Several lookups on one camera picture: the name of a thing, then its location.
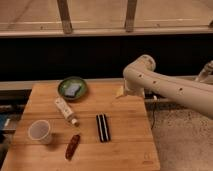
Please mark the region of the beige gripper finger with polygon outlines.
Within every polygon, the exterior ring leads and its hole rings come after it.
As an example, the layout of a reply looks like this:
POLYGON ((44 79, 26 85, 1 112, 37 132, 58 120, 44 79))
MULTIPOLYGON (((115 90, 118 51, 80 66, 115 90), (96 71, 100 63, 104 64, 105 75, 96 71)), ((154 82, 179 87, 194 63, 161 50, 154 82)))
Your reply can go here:
POLYGON ((124 97, 124 96, 125 96, 125 89, 123 86, 121 86, 116 92, 116 97, 120 98, 120 97, 124 97))

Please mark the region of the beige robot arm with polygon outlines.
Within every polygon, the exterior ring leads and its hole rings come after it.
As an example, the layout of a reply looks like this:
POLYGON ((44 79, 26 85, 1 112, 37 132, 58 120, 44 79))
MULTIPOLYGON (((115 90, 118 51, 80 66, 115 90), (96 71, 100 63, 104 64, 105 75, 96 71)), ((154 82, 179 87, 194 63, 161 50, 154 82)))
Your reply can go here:
POLYGON ((116 97, 143 97, 147 89, 213 119, 213 85, 159 74, 155 68, 155 60, 147 54, 128 64, 116 97))

